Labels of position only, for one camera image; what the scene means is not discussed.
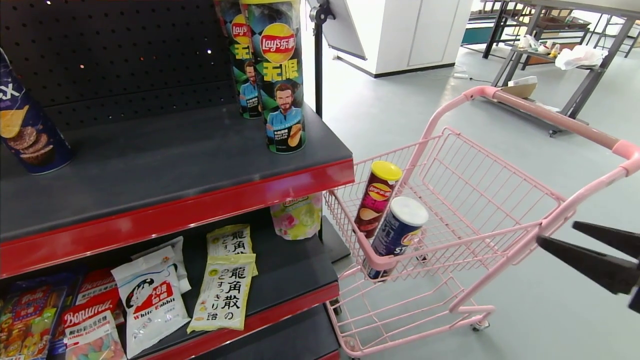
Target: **pink cart handle grip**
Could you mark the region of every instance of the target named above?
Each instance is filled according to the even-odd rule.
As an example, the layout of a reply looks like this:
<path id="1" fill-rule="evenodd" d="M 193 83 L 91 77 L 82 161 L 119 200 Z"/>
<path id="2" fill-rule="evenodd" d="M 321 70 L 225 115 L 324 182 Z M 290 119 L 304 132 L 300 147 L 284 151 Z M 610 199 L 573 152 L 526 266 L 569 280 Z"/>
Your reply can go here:
<path id="1" fill-rule="evenodd" d="M 519 97 L 507 94 L 492 86 L 477 86 L 466 91 L 463 96 L 468 100 L 475 97 L 483 96 L 489 99 L 503 102 L 513 108 L 522 110 L 531 115 L 537 116 L 561 129 L 566 129 L 583 138 L 591 140 L 598 145 L 604 146 L 611 150 L 615 155 L 627 159 L 624 164 L 620 165 L 627 170 L 627 176 L 640 171 L 640 147 L 626 140 L 620 140 L 591 126 L 585 125 L 579 121 L 568 118 L 562 114 L 558 114 L 551 110 L 547 110 L 531 101 L 521 99 Z"/>

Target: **cart handle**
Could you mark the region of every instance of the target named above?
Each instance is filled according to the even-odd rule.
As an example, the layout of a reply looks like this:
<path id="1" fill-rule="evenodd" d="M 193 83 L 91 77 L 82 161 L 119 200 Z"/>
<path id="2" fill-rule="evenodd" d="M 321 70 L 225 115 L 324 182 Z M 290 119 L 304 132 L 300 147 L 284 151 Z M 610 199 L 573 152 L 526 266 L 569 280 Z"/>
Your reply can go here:
<path id="1" fill-rule="evenodd" d="M 557 127 L 567 129 L 572 133 L 578 134 L 583 138 L 597 143 L 598 145 L 606 147 L 615 155 L 627 160 L 620 165 L 621 168 L 624 168 L 627 171 L 627 176 L 640 171 L 640 146 L 626 140 L 620 140 L 562 114 L 547 110 L 531 101 L 507 94 L 493 86 L 477 86 L 463 92 L 461 96 L 443 105 L 436 111 L 436 113 L 433 114 L 422 138 L 428 138 L 433 134 L 433 131 L 435 130 L 435 127 L 442 115 L 458 107 L 464 102 L 471 101 L 479 96 L 503 102 L 504 104 L 512 106 L 518 110 L 522 110 L 526 113 L 530 113 L 531 115 L 535 115 L 553 125 L 556 125 Z"/>

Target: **wire basket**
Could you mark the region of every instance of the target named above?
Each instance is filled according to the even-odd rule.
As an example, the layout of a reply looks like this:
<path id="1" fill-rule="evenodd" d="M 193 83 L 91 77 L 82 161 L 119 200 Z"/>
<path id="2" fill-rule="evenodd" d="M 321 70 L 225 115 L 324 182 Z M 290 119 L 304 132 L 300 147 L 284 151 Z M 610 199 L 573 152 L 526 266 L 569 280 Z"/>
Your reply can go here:
<path id="1" fill-rule="evenodd" d="M 411 166 L 416 152 L 424 155 Z M 377 256 L 353 223 L 371 163 L 378 160 L 404 170 L 393 196 L 411 197 L 429 211 L 419 240 L 402 256 Z M 358 265 L 366 259 L 377 270 L 395 268 L 388 277 L 372 281 L 490 269 L 564 201 L 448 127 L 434 137 L 357 163 L 355 178 L 353 184 L 326 192 L 325 203 Z"/>

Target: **candy bag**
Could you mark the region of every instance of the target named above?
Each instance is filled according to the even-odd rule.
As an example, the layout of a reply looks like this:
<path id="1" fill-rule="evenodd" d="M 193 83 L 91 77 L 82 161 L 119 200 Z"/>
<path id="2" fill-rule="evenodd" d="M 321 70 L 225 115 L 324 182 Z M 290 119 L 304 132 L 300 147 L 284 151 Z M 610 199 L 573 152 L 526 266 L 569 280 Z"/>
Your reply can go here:
<path id="1" fill-rule="evenodd" d="M 113 311 L 118 291 L 111 289 L 65 311 L 66 360 L 126 360 Z"/>
<path id="2" fill-rule="evenodd" d="M 171 248 L 173 249 L 173 253 L 175 254 L 173 262 L 177 266 L 175 273 L 178 275 L 178 281 L 180 283 L 180 293 L 184 294 L 185 292 L 191 290 L 191 285 L 189 284 L 189 279 L 187 279 L 187 270 L 184 268 L 184 260 L 182 258 L 182 240 L 183 237 L 178 236 L 177 238 L 170 240 L 162 245 L 158 245 L 152 249 L 148 249 L 147 251 L 143 251 L 139 254 L 133 255 L 131 256 L 131 259 L 135 260 L 143 257 L 144 255 L 158 251 L 163 247 L 171 246 Z"/>
<path id="3" fill-rule="evenodd" d="M 116 279 L 111 275 L 111 269 L 105 268 L 100 270 L 94 270 L 89 274 L 86 274 L 80 285 L 78 296 L 76 298 L 76 305 L 84 304 L 92 297 L 103 294 L 109 290 L 113 290 L 117 287 Z M 118 294 L 115 294 L 116 308 L 113 310 L 113 318 L 116 321 L 116 325 L 124 323 L 124 309 L 122 303 L 118 300 Z"/>
<path id="4" fill-rule="evenodd" d="M 229 225 L 207 234 L 207 255 L 226 256 L 234 254 L 253 254 L 249 224 Z M 253 267 L 252 276 L 258 275 Z"/>
<path id="5" fill-rule="evenodd" d="M 200 296 L 193 310 L 191 331 L 211 331 L 226 327 L 244 329 L 246 299 L 255 265 L 255 254 L 240 254 L 207 259 Z"/>
<path id="6" fill-rule="evenodd" d="M 173 249 L 164 247 L 111 271 L 127 311 L 127 357 L 189 322 L 174 257 Z"/>
<path id="7" fill-rule="evenodd" d="M 0 358 L 44 360 L 73 274 L 13 284 L 0 299 Z"/>
<path id="8" fill-rule="evenodd" d="M 62 300 L 62 304 L 60 305 L 61 314 L 64 314 L 65 311 L 69 310 L 74 305 L 77 292 L 80 289 L 81 279 L 81 275 L 74 274 L 70 276 L 67 293 L 65 294 L 65 298 Z M 67 349 L 67 345 L 65 344 L 65 324 L 63 322 L 64 321 L 58 321 L 53 327 L 53 331 L 51 332 L 52 335 L 51 339 L 49 340 L 48 353 L 48 356 L 50 358 L 58 354 L 64 354 Z"/>
<path id="9" fill-rule="evenodd" d="M 272 205 L 271 219 L 276 234 L 286 240 L 310 238 L 322 223 L 322 193 Z"/>

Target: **shopping cart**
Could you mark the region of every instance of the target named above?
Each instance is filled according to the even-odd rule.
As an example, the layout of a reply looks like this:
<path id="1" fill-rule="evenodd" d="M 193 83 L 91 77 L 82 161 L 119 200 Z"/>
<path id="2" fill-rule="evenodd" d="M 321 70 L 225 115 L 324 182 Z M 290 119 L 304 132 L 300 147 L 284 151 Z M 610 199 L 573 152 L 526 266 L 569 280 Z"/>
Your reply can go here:
<path id="1" fill-rule="evenodd" d="M 442 115 L 480 96 L 536 115 L 627 160 L 565 199 L 454 129 L 433 134 Z M 419 240 L 396 257 L 377 256 L 354 224 L 377 160 L 404 170 L 393 196 L 412 197 L 429 211 Z M 535 250 L 536 237 L 560 228 L 580 203 L 638 170 L 640 147 L 496 88 L 479 86 L 443 105 L 420 141 L 356 163 L 356 182 L 324 195 L 355 260 L 339 277 L 340 297 L 326 304 L 343 349 L 357 358 L 460 327 L 487 328 L 495 308 L 477 305 L 472 296 Z M 363 264 L 392 270 L 370 279 Z M 389 298 L 392 303 L 385 303 Z"/>

